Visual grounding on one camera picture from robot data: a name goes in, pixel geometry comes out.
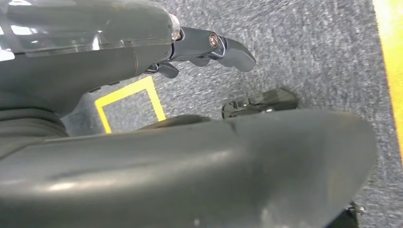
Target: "bolt head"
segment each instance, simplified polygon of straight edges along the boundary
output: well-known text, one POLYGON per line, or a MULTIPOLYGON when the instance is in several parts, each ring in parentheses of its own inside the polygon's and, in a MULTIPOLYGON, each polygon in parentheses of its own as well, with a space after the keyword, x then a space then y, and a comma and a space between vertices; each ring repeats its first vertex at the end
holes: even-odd
POLYGON ((210 46, 212 46, 213 48, 217 48, 218 42, 219 42, 219 38, 218 38, 217 34, 211 33, 210 37, 209 37, 209 42, 210 42, 210 46))

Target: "robotic arm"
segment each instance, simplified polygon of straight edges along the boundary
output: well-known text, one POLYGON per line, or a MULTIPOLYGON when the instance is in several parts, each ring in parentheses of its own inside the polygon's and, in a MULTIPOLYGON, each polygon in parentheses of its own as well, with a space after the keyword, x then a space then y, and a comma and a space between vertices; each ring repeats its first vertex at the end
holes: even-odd
POLYGON ((217 60, 250 71, 256 60, 239 42, 212 31, 180 27, 177 18, 144 0, 2 1, 0 106, 36 107, 66 115, 82 94, 160 72, 171 62, 205 66, 217 60))

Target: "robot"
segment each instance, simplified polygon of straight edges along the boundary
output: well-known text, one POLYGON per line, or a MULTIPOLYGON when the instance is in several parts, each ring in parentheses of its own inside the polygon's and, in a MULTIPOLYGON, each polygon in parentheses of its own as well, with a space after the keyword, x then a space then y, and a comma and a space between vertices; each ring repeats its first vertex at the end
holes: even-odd
POLYGON ((290 96, 286 106, 237 101, 243 109, 225 106, 221 121, 69 137, 60 118, 84 93, 143 73, 174 78, 175 61, 247 72, 256 60, 235 40, 181 27, 153 2, 0 7, 1 228, 323 228, 375 164, 368 122, 279 111, 296 107, 290 96))

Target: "yellow floor marking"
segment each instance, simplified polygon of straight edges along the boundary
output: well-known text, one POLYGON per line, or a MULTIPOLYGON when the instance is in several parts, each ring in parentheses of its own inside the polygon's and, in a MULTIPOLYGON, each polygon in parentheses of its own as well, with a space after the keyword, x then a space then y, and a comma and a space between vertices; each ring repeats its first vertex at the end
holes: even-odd
POLYGON ((151 104, 153 105, 158 121, 166 119, 163 107, 161 106, 160 99, 158 98, 157 95, 157 91, 155 90, 153 78, 151 76, 148 76, 134 83, 131 83, 130 85, 127 85, 119 90, 116 90, 113 93, 101 97, 95 101, 95 107, 99 113, 99 116, 101 117, 101 122, 105 128, 106 133, 111 133, 112 130, 109 125, 108 119, 105 115, 104 106, 109 105, 118 100, 121 100, 130 95, 133 95, 135 93, 141 92, 143 90, 146 90, 148 96, 150 97, 151 104))
POLYGON ((374 0, 403 163, 403 1, 374 0))

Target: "yellow square outline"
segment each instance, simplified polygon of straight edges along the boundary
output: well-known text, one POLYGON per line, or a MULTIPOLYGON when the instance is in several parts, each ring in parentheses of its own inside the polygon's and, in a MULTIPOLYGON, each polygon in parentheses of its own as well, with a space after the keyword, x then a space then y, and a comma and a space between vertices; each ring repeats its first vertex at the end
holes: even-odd
POLYGON ((104 112, 104 106, 109 105, 113 102, 121 100, 125 97, 133 95, 135 93, 141 91, 147 91, 148 97, 151 100, 151 104, 153 105, 155 114, 157 115, 158 121, 165 120, 165 114, 163 111, 163 107, 161 105, 161 101, 158 98, 157 91, 155 90, 155 85, 153 78, 151 76, 145 77, 141 80, 131 83, 121 89, 118 89, 106 96, 103 96, 95 101, 95 107, 98 111, 98 114, 101 118, 102 125, 104 126, 106 133, 112 133, 111 127, 109 125, 108 119, 104 112))

